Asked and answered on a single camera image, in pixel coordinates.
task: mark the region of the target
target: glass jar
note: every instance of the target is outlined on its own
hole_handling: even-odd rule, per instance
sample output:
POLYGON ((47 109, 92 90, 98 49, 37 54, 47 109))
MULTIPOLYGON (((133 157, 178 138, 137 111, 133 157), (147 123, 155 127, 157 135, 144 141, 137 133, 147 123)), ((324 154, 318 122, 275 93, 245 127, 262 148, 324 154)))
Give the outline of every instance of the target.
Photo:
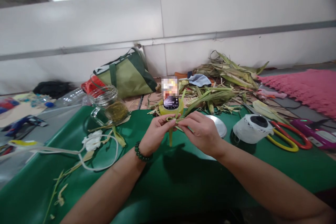
POLYGON ((115 86, 98 87, 89 93, 89 99, 95 106, 91 112, 91 117, 101 126, 117 125, 130 115, 125 102, 118 97, 118 90, 115 86), (105 117, 108 119, 107 123, 103 123, 97 118, 100 110, 104 112, 105 117))

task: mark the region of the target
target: roll of lace ribbon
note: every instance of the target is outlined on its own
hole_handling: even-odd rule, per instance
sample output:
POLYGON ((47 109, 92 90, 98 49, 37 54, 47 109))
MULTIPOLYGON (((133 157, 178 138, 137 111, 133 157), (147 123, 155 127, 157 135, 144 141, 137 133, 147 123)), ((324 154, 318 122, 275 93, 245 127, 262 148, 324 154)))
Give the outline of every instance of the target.
POLYGON ((233 126, 233 132, 248 144, 256 144, 268 134, 273 133, 272 125, 263 117, 254 114, 245 115, 233 126))

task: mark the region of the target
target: phone screen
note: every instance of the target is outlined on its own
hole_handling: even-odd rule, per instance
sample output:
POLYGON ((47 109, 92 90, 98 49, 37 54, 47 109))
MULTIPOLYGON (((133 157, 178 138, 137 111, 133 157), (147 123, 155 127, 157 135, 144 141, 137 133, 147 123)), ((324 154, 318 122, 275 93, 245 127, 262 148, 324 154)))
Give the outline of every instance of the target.
POLYGON ((163 106, 166 109, 177 109, 179 107, 178 100, 178 97, 168 96, 166 99, 163 99, 163 106))
POLYGON ((166 109, 177 109, 179 107, 179 80, 175 76, 162 78, 161 89, 163 106, 166 109))

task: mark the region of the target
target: green tabletop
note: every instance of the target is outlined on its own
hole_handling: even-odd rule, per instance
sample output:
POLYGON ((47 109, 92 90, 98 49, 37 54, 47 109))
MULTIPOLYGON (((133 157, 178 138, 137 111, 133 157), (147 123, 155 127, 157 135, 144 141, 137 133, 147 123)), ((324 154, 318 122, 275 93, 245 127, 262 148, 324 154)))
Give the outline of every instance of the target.
MULTIPOLYGON (((82 139, 88 135, 87 130, 97 127, 90 119, 92 109, 81 108, 48 145, 81 149, 82 139)), ((147 112, 133 111, 131 119, 117 127, 127 143, 122 155, 145 134, 152 119, 147 112)), ((243 109, 241 115, 244 116, 246 112, 243 109)), ((230 133, 240 120, 239 115, 222 114, 219 118, 228 130, 224 141, 236 145, 230 139, 230 133)), ((256 145, 240 142, 238 147, 273 165, 313 193, 336 186, 336 173, 332 172, 336 169, 336 162, 316 147, 292 153, 276 147, 266 138, 256 145)), ((115 143, 109 141, 96 151, 94 159, 88 162, 89 166, 105 166, 114 155, 115 143)), ((42 223, 55 184, 53 179, 77 161, 76 156, 67 154, 36 155, 0 191, 0 223, 42 223)), ((103 172, 87 171, 80 167, 64 179, 58 191, 68 183, 62 194, 65 204, 62 207, 52 204, 50 213, 56 218, 48 219, 47 223, 59 223, 103 172)), ((168 145, 167 134, 154 154, 153 162, 145 167, 129 199, 112 223, 141 223, 225 207, 256 205, 256 201, 225 167, 198 150, 184 133, 176 131, 173 134, 173 147, 168 145)))

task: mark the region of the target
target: yellow tag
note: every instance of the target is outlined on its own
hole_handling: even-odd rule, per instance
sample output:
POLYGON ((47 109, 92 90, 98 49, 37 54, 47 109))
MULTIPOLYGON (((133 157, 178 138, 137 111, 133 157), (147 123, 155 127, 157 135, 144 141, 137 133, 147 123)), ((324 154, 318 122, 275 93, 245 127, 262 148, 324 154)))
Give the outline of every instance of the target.
POLYGON ((37 144, 36 141, 24 142, 22 140, 11 140, 10 142, 13 143, 13 144, 22 145, 22 146, 29 146, 29 145, 37 144))

